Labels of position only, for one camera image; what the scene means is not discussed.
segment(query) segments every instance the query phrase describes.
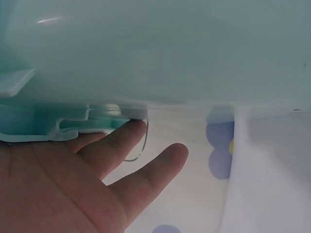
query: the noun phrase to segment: white fabric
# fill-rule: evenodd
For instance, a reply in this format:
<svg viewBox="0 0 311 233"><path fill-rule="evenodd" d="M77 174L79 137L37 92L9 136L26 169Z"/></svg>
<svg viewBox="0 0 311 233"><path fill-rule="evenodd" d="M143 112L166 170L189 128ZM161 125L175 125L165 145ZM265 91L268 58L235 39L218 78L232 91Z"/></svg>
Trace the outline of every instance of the white fabric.
<svg viewBox="0 0 311 233"><path fill-rule="evenodd" d="M311 232L311 113L238 111L221 233Z"/></svg>

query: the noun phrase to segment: hand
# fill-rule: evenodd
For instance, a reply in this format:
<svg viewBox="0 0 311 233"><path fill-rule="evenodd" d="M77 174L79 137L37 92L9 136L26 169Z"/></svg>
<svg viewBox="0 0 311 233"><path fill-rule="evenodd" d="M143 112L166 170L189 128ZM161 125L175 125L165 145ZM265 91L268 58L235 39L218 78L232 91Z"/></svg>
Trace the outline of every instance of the hand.
<svg viewBox="0 0 311 233"><path fill-rule="evenodd" d="M188 150L166 148L146 166L106 186L146 132L129 121L110 135L68 142L0 143L0 232L122 233L183 167Z"/></svg>

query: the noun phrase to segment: wire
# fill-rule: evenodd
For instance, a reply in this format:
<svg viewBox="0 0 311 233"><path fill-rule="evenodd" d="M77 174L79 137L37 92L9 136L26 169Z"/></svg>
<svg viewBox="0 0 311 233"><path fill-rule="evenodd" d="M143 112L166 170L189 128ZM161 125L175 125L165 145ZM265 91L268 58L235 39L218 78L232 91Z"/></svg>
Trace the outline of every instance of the wire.
<svg viewBox="0 0 311 233"><path fill-rule="evenodd" d="M143 153L143 151L145 149L146 143L147 143L148 131L149 131L149 118L147 118L147 132L146 132L144 144L142 145L141 152L139 153L139 155L135 159L130 159L130 160L125 159L124 161L126 161L126 162L134 162L141 156L141 154Z"/></svg>

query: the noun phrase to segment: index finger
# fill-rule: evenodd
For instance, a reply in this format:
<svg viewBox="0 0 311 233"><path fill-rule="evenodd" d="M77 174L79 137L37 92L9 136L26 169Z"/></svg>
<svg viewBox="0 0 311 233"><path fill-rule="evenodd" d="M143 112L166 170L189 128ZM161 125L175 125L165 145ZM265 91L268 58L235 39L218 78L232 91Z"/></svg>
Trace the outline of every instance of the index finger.
<svg viewBox="0 0 311 233"><path fill-rule="evenodd" d="M186 146L173 144L140 170L109 186L124 207L128 225L180 172L188 153Z"/></svg>

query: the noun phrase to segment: mint green plastic container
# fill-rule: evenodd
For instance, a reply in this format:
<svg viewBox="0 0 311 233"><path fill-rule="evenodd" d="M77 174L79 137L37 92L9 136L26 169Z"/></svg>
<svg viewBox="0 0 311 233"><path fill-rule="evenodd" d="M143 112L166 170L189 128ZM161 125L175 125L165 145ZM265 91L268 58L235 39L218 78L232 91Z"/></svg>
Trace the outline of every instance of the mint green plastic container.
<svg viewBox="0 0 311 233"><path fill-rule="evenodd" d="M309 111L311 1L0 0L0 140Z"/></svg>

